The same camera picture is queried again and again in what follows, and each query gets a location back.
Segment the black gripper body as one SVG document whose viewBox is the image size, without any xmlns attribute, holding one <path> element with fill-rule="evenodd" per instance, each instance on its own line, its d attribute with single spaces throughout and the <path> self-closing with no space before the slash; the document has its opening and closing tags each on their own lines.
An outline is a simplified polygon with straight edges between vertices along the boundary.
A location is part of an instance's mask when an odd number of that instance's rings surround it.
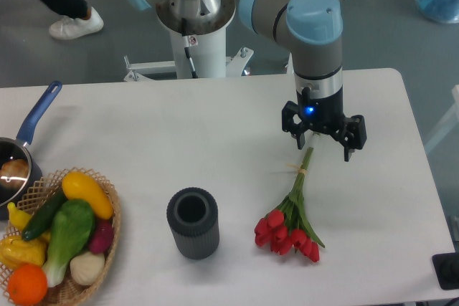
<svg viewBox="0 0 459 306">
<path fill-rule="evenodd" d="M 314 130 L 327 135 L 341 135 L 345 128 L 343 111 L 343 88 L 334 95 L 321 99 L 303 99 L 296 93 L 298 116 L 301 122 L 295 126 L 295 135 Z"/>
</svg>

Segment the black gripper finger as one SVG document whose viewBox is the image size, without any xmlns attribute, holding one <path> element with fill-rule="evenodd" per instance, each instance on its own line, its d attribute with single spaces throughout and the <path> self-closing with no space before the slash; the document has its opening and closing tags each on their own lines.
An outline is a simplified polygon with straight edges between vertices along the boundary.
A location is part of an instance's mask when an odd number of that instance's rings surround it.
<svg viewBox="0 0 459 306">
<path fill-rule="evenodd" d="M 307 128 L 303 125 L 302 120 L 299 123 L 295 122 L 295 116 L 299 114 L 299 107 L 292 101 L 287 101 L 281 110 L 282 130 L 296 140 L 298 150 L 301 150 L 305 145 L 304 133 Z"/>
<path fill-rule="evenodd" d="M 349 162 L 355 150 L 361 150 L 366 142 L 366 124 L 363 115 L 350 118 L 342 115 L 331 131 L 331 137 L 344 147 L 344 161 Z"/>
</svg>

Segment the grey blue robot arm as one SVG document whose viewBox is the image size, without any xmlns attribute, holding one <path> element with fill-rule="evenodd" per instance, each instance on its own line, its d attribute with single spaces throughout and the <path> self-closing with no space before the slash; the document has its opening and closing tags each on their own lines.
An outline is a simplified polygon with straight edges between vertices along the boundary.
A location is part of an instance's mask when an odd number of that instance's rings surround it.
<svg viewBox="0 0 459 306">
<path fill-rule="evenodd" d="M 302 148 L 306 131 L 331 136 L 344 155 L 364 147 L 361 115 L 343 110 L 343 0 L 130 0 L 154 8 L 169 31 L 180 79 L 218 78 L 228 72 L 226 28 L 235 16 L 252 32 L 290 53 L 297 100 L 282 111 L 282 129 Z"/>
</svg>

